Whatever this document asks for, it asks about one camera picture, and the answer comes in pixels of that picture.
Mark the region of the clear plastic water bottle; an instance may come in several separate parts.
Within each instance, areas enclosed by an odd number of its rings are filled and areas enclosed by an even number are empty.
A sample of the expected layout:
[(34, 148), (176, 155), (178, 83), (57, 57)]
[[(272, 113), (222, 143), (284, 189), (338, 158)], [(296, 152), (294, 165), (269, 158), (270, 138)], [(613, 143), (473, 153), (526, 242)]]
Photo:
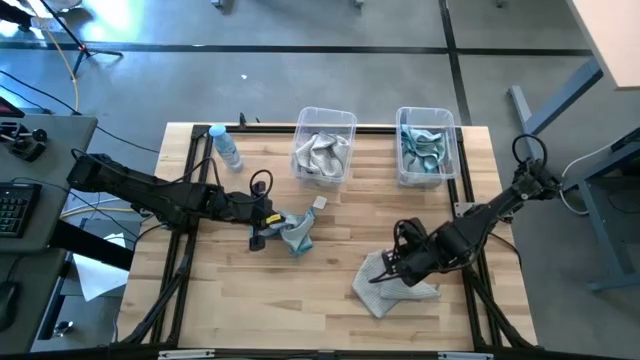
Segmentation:
[(213, 144), (219, 156), (232, 172), (241, 172), (243, 170), (243, 161), (236, 147), (236, 144), (227, 132), (227, 128), (222, 124), (211, 125), (209, 135), (213, 138)]

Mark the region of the blue microfiber towel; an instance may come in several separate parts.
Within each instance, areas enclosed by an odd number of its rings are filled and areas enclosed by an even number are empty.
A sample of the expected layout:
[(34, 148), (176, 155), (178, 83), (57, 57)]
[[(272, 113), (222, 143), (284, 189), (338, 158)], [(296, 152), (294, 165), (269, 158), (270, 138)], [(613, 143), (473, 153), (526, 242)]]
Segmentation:
[(440, 154), (433, 150), (426, 153), (416, 153), (408, 148), (402, 153), (402, 166), (412, 173), (438, 173), (442, 163)]
[(314, 209), (309, 207), (303, 215), (279, 211), (278, 216), (275, 222), (270, 223), (259, 234), (266, 238), (279, 237), (294, 257), (308, 252), (313, 247), (310, 231), (316, 219)]
[(445, 134), (432, 133), (428, 130), (401, 126), (403, 147), (415, 153), (442, 153), (445, 150)]

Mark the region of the light wooden table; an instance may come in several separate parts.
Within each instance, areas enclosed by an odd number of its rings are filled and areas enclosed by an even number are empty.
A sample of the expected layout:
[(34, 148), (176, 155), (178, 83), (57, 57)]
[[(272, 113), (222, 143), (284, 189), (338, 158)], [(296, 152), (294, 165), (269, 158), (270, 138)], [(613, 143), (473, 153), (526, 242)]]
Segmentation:
[(640, 90), (640, 0), (566, 0), (616, 90)]

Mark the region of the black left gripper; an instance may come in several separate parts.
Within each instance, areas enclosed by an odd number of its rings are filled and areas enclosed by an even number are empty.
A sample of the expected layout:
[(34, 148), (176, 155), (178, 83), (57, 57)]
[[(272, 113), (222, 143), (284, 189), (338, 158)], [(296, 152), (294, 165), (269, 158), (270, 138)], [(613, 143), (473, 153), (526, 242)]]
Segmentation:
[(251, 185), (251, 194), (232, 192), (216, 204), (214, 219), (252, 225), (249, 238), (249, 250), (261, 251), (266, 246), (266, 238), (255, 226), (265, 226), (267, 219), (275, 215), (273, 202), (268, 198), (267, 186), (264, 181), (257, 181)]

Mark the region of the black keyboard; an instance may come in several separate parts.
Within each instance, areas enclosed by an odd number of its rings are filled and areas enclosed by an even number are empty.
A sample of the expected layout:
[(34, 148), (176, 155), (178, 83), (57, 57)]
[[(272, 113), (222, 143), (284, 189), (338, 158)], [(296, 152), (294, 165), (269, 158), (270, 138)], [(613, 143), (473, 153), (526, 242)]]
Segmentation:
[(42, 186), (0, 183), (0, 238), (21, 238), (39, 201)]

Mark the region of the clear plastic bin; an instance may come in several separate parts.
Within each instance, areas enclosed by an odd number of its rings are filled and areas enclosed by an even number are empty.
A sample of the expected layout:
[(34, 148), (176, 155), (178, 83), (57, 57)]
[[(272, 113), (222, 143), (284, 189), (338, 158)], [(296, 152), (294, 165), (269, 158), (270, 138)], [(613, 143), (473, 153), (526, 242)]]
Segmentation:
[[(428, 130), (445, 134), (445, 150), (439, 153), (442, 163), (438, 173), (412, 173), (402, 166), (405, 149), (401, 140), (401, 126)], [(460, 160), (457, 148), (459, 140), (452, 113), (442, 108), (401, 107), (396, 112), (396, 164), (397, 182), (402, 187), (434, 188), (448, 180), (455, 180), (460, 174)]]
[[(291, 171), (305, 187), (336, 191), (348, 178), (351, 159), (355, 149), (356, 116), (347, 111), (333, 110), (319, 107), (305, 107), (298, 116), (291, 148)], [(331, 178), (320, 175), (299, 173), (295, 169), (295, 151), (307, 142), (311, 142), (314, 134), (324, 132), (344, 138), (350, 145), (345, 164), (345, 175), (341, 178)], [(313, 160), (319, 166), (319, 158), (312, 154)]]

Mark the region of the black aluminium table frame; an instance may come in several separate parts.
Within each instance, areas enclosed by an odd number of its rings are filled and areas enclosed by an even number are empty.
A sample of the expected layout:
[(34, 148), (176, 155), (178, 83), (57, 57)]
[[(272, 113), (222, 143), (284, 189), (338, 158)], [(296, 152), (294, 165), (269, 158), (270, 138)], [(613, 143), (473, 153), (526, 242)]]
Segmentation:
[(469, 350), (473, 346), (462, 275), (428, 279), (435, 299), (403, 302), (381, 319), (352, 290), (365, 257), (392, 245), (396, 221), (417, 217), (434, 229), (452, 217), (458, 201), (486, 202), (499, 194), (487, 128), (465, 126), (462, 141), (469, 177), (432, 189), (396, 181), (392, 126), (357, 131), (344, 183), (325, 189), (304, 184), (291, 170), (294, 129), (255, 124), (235, 130), (244, 169), (221, 169), (229, 190), (245, 190), (252, 175), (272, 180), (276, 208), (305, 212), (318, 197), (312, 249), (292, 256), (280, 240), (248, 248), (243, 225), (200, 224), (178, 343), (184, 348), (304, 350)]

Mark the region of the black clamp device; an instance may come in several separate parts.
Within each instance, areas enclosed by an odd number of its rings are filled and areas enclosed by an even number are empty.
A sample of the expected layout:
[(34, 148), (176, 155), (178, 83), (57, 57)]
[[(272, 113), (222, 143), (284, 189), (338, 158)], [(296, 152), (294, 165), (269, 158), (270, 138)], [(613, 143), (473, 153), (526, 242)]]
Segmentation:
[(43, 129), (29, 130), (19, 122), (0, 122), (0, 145), (26, 162), (35, 161), (46, 150), (47, 139)]

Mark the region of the grey side desk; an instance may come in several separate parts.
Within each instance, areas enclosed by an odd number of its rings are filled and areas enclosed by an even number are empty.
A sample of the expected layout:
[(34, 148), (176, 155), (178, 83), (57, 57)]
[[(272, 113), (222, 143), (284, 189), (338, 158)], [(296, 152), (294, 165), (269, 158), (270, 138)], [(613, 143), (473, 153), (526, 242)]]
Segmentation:
[(27, 114), (16, 121), (30, 131), (44, 130), (46, 149), (36, 160), (27, 162), (0, 145), (0, 182), (36, 183), (42, 189), (23, 236), (0, 237), (0, 253), (39, 252), (48, 246), (67, 200), (66, 178), (75, 164), (71, 150), (88, 148), (97, 119)]

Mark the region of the white paper sheet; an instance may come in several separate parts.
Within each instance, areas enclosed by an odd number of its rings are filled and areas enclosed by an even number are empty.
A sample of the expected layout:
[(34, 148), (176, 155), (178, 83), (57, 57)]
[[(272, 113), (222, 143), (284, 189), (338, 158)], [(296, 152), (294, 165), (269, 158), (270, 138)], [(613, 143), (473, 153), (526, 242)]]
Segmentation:
[(86, 302), (126, 284), (129, 272), (89, 257), (74, 254), (73, 261)]

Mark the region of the black computer mouse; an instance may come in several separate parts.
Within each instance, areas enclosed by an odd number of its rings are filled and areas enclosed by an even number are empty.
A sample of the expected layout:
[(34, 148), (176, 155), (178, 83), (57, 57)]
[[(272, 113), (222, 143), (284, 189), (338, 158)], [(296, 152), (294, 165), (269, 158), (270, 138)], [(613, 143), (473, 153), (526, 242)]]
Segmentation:
[(0, 283), (0, 332), (7, 330), (14, 322), (20, 284), (13, 281)]

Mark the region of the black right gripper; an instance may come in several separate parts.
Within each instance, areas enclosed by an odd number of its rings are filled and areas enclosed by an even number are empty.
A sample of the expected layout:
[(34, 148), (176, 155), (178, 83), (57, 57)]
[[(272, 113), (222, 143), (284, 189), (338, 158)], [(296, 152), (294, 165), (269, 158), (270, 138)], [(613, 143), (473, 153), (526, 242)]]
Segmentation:
[(450, 224), (447, 221), (428, 233), (419, 219), (399, 220), (394, 225), (394, 249), (381, 253), (383, 271), (368, 282), (400, 280), (413, 287), (431, 273), (443, 272), (447, 254), (438, 238)]

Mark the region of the black tripod stand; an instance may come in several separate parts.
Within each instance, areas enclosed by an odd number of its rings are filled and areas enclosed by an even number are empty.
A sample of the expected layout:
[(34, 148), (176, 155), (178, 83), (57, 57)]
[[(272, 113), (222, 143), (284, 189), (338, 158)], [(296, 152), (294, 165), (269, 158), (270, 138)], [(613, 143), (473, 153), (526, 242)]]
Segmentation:
[(110, 55), (110, 56), (117, 56), (119, 58), (122, 58), (124, 56), (124, 54), (122, 52), (118, 52), (118, 51), (110, 51), (110, 50), (104, 50), (104, 49), (91, 49), (91, 48), (89, 48), (84, 42), (80, 41), (74, 35), (74, 33), (68, 28), (66, 23), (60, 18), (60, 16), (58, 15), (58, 11), (55, 11), (50, 6), (50, 4), (47, 2), (47, 0), (39, 0), (39, 2), (53, 16), (53, 18), (56, 20), (56, 22), (62, 27), (64, 32), (72, 39), (72, 41), (74, 43), (73, 49), (78, 51), (78, 56), (76, 57), (75, 64), (74, 64), (74, 66), (73, 66), (73, 68), (71, 70), (71, 77), (72, 78), (74, 78), (75, 75), (77, 74), (77, 71), (78, 71), (78, 69), (80, 67), (80, 64), (84, 60), (89, 59), (89, 58), (93, 57), (96, 54), (105, 54), (105, 55)]

